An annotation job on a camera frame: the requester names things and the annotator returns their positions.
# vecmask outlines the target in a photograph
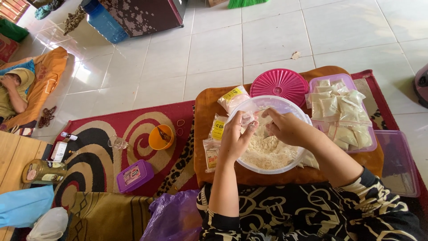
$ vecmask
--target glass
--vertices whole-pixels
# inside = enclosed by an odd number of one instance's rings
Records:
[[[125,149],[126,147],[128,147],[128,143],[124,139],[117,136],[111,136],[108,139],[107,144],[109,147],[113,147],[117,149]]]

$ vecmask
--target green broom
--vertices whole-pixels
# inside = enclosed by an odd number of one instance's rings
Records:
[[[248,7],[259,3],[265,3],[267,1],[268,0],[230,0],[227,7],[229,9]]]

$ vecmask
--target wooden table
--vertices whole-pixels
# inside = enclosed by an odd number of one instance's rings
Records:
[[[316,77],[327,75],[349,73],[337,66],[325,66],[313,69],[308,72],[300,73],[305,80],[310,81]],[[208,138],[208,133],[211,129],[214,115],[218,113],[222,116],[227,116],[226,110],[217,103],[217,100],[232,90],[235,86],[222,87],[222,88],[209,88],[202,91],[195,102],[195,154],[194,154],[194,169],[198,180],[199,187],[202,187],[205,182],[212,183],[214,180],[214,172],[205,173],[207,168],[205,162],[204,147],[202,140]],[[245,84],[245,89],[249,92],[251,84]],[[312,116],[311,109],[306,106],[302,107],[303,112]],[[379,143],[377,149],[371,152],[361,152],[350,154],[359,164],[364,165],[373,174],[381,176],[383,168],[383,152]],[[250,186],[270,186],[270,185],[283,185],[286,183],[314,183],[327,181],[319,170],[312,167],[295,167],[287,172],[274,175],[265,175],[250,171],[238,162],[235,162],[236,179],[239,184]]]
[[[40,159],[47,142],[0,131],[0,194],[21,190],[25,165],[33,159]],[[9,241],[13,227],[0,229],[0,241]]]

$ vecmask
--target hand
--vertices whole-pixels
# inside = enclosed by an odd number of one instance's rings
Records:
[[[265,110],[262,118],[272,117],[272,122],[266,124],[270,136],[276,136],[280,141],[292,146],[309,149],[313,140],[318,139],[321,131],[297,118],[292,113],[280,114],[274,108]]]
[[[238,111],[235,116],[224,126],[221,138],[219,163],[234,163],[247,150],[250,139],[259,126],[258,121],[251,122],[241,135],[241,117],[243,111]]]
[[[4,76],[2,79],[0,79],[0,83],[8,90],[12,88],[16,88],[15,81],[12,78],[9,78],[8,75]]]

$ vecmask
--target rubber band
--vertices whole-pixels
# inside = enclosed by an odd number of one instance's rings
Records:
[[[183,126],[185,123],[186,123],[186,122],[185,122],[184,120],[178,120],[178,121],[177,121],[177,126],[178,126],[178,127],[181,127],[181,126]]]
[[[181,136],[184,133],[184,130],[182,128],[178,128],[175,132],[178,136]]]

